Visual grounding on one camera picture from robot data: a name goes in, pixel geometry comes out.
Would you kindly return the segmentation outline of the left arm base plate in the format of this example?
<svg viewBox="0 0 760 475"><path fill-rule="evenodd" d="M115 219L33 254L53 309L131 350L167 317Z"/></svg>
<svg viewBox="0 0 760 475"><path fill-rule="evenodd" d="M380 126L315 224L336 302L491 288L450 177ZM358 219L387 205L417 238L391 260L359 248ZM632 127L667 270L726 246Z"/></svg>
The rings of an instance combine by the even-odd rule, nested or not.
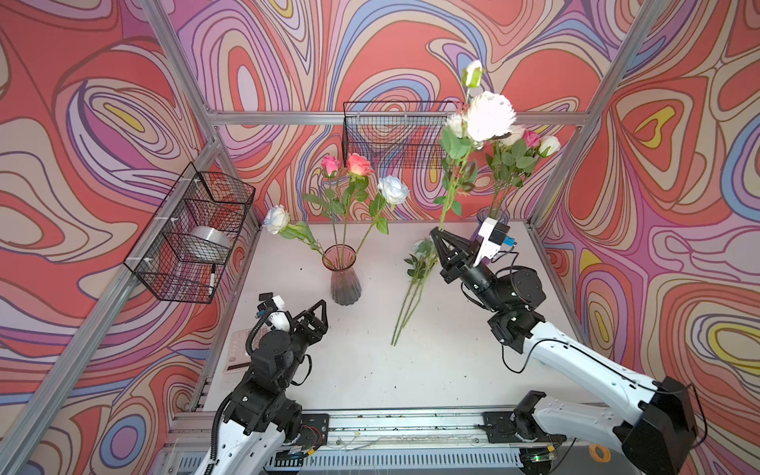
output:
<svg viewBox="0 0 760 475"><path fill-rule="evenodd" d="M285 447L299 447L306 451L328 443L330 423L330 415L327 413L306 413L300 421L290 421L283 427L279 427L277 423L270 423L266 431L283 435Z"/></svg>

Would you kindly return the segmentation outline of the small dark pink rose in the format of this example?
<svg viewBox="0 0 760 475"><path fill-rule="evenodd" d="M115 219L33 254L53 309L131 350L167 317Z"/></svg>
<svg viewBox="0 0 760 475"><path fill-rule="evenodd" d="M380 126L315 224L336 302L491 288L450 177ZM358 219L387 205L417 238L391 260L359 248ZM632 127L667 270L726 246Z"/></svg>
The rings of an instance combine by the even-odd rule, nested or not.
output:
<svg viewBox="0 0 760 475"><path fill-rule="evenodd" d="M334 244L338 245L338 231L336 230L336 221L346 215L346 204L342 199L342 194L338 191L342 173L342 165L335 156L325 156L321 161L322 178L327 180L327 185L322 194L306 193L304 199L307 203L315 205L318 210L331 219L332 230L334 231ZM346 263L346 253L340 251L337 257L328 257L327 252L322 245L308 232L307 243L312 251L316 251L323 259L326 259L331 269L336 269Z"/></svg>

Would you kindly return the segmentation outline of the pale lavender white rose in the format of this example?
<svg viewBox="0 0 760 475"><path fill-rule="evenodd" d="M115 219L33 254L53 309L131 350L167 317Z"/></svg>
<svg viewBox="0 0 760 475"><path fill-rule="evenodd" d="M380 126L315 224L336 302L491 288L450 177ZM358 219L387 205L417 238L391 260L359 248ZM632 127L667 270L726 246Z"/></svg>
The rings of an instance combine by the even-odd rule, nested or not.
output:
<svg viewBox="0 0 760 475"><path fill-rule="evenodd" d="M388 175L378 180L377 194L369 201L370 225L355 250L356 253L362 250L372 230L380 231L383 235L389 234L389 221L383 212L385 209L394 211L403 205L409 194L410 188L398 177Z"/></svg>

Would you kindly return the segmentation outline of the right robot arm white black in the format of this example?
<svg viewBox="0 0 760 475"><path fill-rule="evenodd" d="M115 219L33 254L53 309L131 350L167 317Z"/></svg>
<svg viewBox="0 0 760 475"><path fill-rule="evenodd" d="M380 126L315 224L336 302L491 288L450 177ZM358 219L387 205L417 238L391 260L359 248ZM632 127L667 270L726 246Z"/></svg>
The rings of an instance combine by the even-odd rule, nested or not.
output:
<svg viewBox="0 0 760 475"><path fill-rule="evenodd" d="M690 389L678 380L655 380L583 346L538 312L545 300L535 269L512 265L493 272L509 226L483 222L467 241L434 228L431 241L447 283L460 282L491 312L489 328L502 348L547 365L603 401L596 407L560 401L532 390L505 423L492 423L497 439L534 443L561 435L621 453L645 474L677 474L696 446L698 428Z"/></svg>

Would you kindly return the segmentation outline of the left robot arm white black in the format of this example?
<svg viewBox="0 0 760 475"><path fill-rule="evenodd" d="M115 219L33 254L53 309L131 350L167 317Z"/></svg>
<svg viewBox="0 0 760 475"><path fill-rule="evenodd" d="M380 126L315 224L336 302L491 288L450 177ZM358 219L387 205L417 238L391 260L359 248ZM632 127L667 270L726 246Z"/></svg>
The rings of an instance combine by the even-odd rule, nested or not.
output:
<svg viewBox="0 0 760 475"><path fill-rule="evenodd" d="M329 330L327 302L296 316L281 297L259 296L255 326L247 334L247 370L215 411L210 447L198 474L258 474L270 461L303 461L328 442L330 416L305 416L286 391L308 354Z"/></svg>

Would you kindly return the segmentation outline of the white blue-tinged rose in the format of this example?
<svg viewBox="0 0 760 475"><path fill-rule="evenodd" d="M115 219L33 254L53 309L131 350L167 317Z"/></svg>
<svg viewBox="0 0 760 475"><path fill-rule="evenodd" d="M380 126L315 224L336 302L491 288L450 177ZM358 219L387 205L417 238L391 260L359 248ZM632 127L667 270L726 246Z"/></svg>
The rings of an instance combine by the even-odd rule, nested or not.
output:
<svg viewBox="0 0 760 475"><path fill-rule="evenodd" d="M268 210L263 221L263 227L271 235L290 239L290 241L300 241L308 245L311 251L316 251L323 259L326 259L328 264L336 264L328 258L327 252L314 237L311 228L303 221L293 223L290 213L283 206L277 205Z"/></svg>

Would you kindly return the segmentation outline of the white green-tinged rose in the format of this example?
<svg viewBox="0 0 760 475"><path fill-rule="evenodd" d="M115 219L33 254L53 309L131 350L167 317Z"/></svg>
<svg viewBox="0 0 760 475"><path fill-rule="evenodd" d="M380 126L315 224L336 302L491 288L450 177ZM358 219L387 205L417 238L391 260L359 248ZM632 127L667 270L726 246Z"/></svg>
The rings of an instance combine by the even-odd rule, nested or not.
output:
<svg viewBox="0 0 760 475"><path fill-rule="evenodd" d="M538 152L540 153L540 160L538 162L540 162L544 158L550 158L550 156L554 156L556 152L559 152L560 148L561 148L561 144L558 138L556 138L556 136L552 136L552 135L540 136L540 145L538 146Z"/></svg>

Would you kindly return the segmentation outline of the white carnation flower sprig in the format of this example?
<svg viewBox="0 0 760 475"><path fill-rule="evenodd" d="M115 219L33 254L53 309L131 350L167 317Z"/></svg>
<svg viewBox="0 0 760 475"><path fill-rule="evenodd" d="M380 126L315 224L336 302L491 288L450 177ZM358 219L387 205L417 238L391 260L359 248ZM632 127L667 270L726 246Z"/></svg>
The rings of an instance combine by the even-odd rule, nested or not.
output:
<svg viewBox="0 0 760 475"><path fill-rule="evenodd" d="M517 113L509 99L502 94L481 89L486 69L478 59L471 61L462 71L460 83L465 92L463 105L446 117L439 142L445 151L441 160L445 195L437 199L441 205L439 228L445 226L447 215L462 213L458 194L472 185L477 167L469 158L481 150L486 142L503 138L516 124Z"/></svg>

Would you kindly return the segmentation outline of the white blue flower sprig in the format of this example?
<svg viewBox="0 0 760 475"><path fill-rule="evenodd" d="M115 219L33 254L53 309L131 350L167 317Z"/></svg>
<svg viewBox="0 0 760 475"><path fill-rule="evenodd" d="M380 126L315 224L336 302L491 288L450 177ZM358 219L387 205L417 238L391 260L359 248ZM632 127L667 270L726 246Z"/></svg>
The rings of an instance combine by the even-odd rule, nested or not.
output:
<svg viewBox="0 0 760 475"><path fill-rule="evenodd" d="M394 327L391 346L399 344L403 330L419 307L429 274L435 267L431 255L410 255L405 263L409 264L407 275L410 283Z"/></svg>

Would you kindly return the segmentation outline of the red pink rose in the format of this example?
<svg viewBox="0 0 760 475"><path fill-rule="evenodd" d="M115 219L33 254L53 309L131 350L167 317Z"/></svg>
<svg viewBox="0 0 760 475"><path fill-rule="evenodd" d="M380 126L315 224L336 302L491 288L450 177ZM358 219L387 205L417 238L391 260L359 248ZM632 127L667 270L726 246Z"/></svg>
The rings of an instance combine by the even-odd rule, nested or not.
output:
<svg viewBox="0 0 760 475"><path fill-rule="evenodd" d="M342 195L342 205L344 205L344 233L342 234L342 244L346 244L346 232L348 231L348 218L350 217L350 208L353 202L365 202L368 199L367 188L369 186L369 174L372 172L370 161L365 156L351 154L346 161L346 170L348 171L348 188Z"/></svg>

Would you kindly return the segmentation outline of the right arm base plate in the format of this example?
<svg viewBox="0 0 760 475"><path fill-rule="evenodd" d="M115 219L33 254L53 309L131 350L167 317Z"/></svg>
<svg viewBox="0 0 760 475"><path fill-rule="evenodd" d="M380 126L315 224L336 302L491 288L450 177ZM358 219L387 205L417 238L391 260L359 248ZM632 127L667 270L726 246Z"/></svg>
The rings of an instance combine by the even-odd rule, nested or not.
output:
<svg viewBox="0 0 760 475"><path fill-rule="evenodd" d="M526 423L512 411L484 412L482 418L483 424L479 426L479 429L485 431L488 443L558 445L567 441L565 435L546 433L535 422Z"/></svg>

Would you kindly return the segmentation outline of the magenta pink rose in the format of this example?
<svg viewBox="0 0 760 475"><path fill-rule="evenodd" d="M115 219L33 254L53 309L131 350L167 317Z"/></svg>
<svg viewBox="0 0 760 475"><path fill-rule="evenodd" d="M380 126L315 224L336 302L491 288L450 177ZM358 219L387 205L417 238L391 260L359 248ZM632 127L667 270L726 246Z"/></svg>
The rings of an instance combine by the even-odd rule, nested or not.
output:
<svg viewBox="0 0 760 475"><path fill-rule="evenodd" d="M518 139L511 148L512 178L510 184L519 189L532 176L536 164L540 160L538 146L540 145L540 136L533 131L526 131L522 138Z"/></svg>

